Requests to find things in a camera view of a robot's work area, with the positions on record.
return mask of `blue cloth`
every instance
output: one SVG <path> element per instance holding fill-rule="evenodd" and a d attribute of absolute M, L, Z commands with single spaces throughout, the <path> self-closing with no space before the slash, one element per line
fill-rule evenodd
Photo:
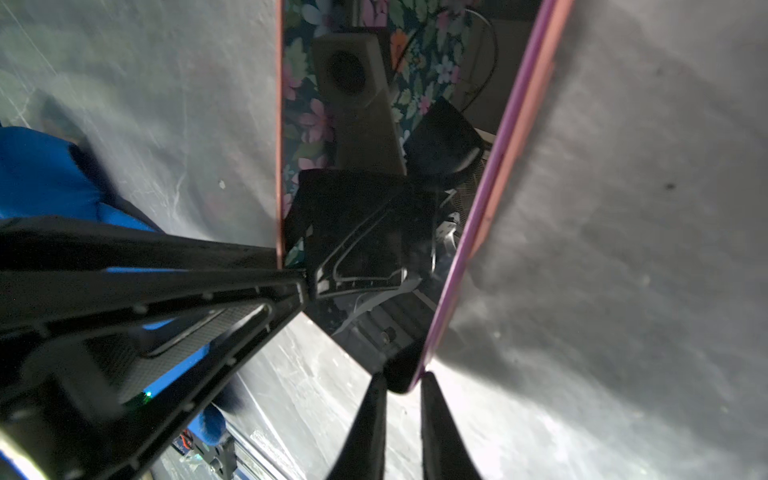
<path fill-rule="evenodd" d="M 28 128 L 0 127 L 0 219 L 59 215 L 154 231 L 104 202 L 105 192 L 83 174 L 72 158 L 73 147 L 76 148 L 61 138 Z M 137 269 L 109 270 L 120 273 Z M 150 329 L 160 326 L 154 324 Z M 180 362 L 144 391 L 157 395 L 199 362 L 208 348 L 206 345 Z M 189 426 L 208 445 L 217 445 L 225 428 L 221 412 L 213 406 L 208 406 Z"/>

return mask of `gray concrete surface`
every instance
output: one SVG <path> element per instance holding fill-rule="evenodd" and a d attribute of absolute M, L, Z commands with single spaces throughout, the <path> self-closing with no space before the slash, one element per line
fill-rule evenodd
<path fill-rule="evenodd" d="M 2 0 L 0 121 L 44 95 L 169 232 L 270 244 L 271 12 Z M 487 480 L 768 478 L 766 14 L 577 2 L 431 365 Z M 304 317 L 238 380 L 231 420 L 324 478 L 362 369 Z M 391 397 L 387 478 L 420 478 L 418 417 Z"/>

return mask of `pink flower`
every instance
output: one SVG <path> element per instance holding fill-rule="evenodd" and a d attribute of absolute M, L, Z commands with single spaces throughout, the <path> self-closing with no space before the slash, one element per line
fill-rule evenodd
<path fill-rule="evenodd" d="M 447 30 L 450 24 L 451 24 L 451 17 L 449 17 L 447 10 L 437 16 L 438 30 Z"/>
<path fill-rule="evenodd" d="M 311 114 L 301 114 L 299 123 L 307 130 L 301 136 L 301 140 L 307 143 L 313 143 L 318 140 L 333 141 L 333 118 L 326 114 L 323 103 L 313 98 L 310 102 Z"/>
<path fill-rule="evenodd" d="M 333 7 L 332 0 L 316 0 L 317 6 L 304 4 L 301 8 L 301 15 L 304 17 L 307 23 L 317 25 L 315 28 L 315 37 L 322 37 L 323 35 L 336 30 L 339 22 L 337 18 L 343 16 L 340 7 Z"/>
<path fill-rule="evenodd" d="M 302 170 L 311 170 L 313 168 L 325 168 L 328 164 L 328 157 L 325 155 L 320 155 L 317 160 L 311 161 L 309 158 L 300 158 L 299 159 L 299 168 Z M 292 182 L 295 184 L 299 183 L 299 174 L 293 175 L 293 178 L 291 179 Z"/>
<path fill-rule="evenodd" d="M 283 61 L 283 96 L 288 100 L 296 100 L 296 90 L 301 86 L 301 81 L 293 79 L 290 63 Z"/>
<path fill-rule="evenodd" d="M 422 95 L 422 99 L 419 102 L 419 113 L 422 115 L 426 115 L 427 111 L 429 110 L 429 105 L 431 104 L 432 104 L 432 100 L 426 95 Z"/>
<path fill-rule="evenodd" d="M 362 0 L 362 24 L 366 27 L 386 27 L 386 19 L 389 14 L 389 0 Z"/>
<path fill-rule="evenodd" d="M 439 84 L 451 81 L 453 62 L 449 60 L 448 55 L 442 56 L 442 62 L 435 65 L 435 71 L 437 71 L 437 82 Z"/>
<path fill-rule="evenodd" d="M 291 205 L 293 205 L 293 195 L 291 194 L 283 195 L 283 218 L 288 216 L 288 212 L 290 211 Z"/>

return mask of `purple phone case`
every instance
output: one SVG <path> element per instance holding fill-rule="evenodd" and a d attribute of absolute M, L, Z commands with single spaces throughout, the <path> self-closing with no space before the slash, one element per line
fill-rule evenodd
<path fill-rule="evenodd" d="M 442 289 L 440 302 L 435 310 L 435 316 L 432 318 L 432 325 L 427 332 L 419 365 L 417 366 L 408 387 L 409 391 L 416 386 L 416 383 L 418 383 L 422 374 L 425 372 L 426 364 L 432 359 L 440 338 L 451 319 L 453 307 L 457 300 L 455 296 L 458 292 L 458 286 L 461 283 L 464 270 L 466 269 L 469 254 L 472 252 L 472 246 L 474 245 L 475 237 L 478 234 L 483 212 L 488 205 L 488 199 L 490 198 L 491 190 L 493 188 L 493 180 L 496 178 L 498 169 L 502 164 L 504 152 L 509 145 L 512 132 L 518 122 L 520 109 L 523 105 L 523 100 L 525 99 L 525 92 L 528 90 L 528 84 L 530 83 L 538 53 L 541 50 L 541 43 L 544 40 L 547 26 L 549 25 L 549 19 L 554 10 L 556 1 L 557 0 L 544 0 L 536 15 L 536 22 L 534 23 L 531 37 L 528 39 L 528 45 L 525 47 L 523 60 L 520 69 L 518 70 L 518 74 L 515 77 L 515 84 L 512 86 L 512 92 L 509 95 L 507 108 L 504 110 L 502 122 L 498 126 L 496 142 L 494 142 L 493 147 L 491 148 L 491 154 L 488 157 L 485 172 L 483 172 L 482 180 L 480 181 L 477 194 L 475 195 L 475 202 L 472 205 L 472 209 L 469 211 L 469 217 L 467 218 L 462 238 L 458 242 L 456 257 L 453 260 L 453 264 L 448 273 L 448 278 L 445 281 L 445 286 Z"/>

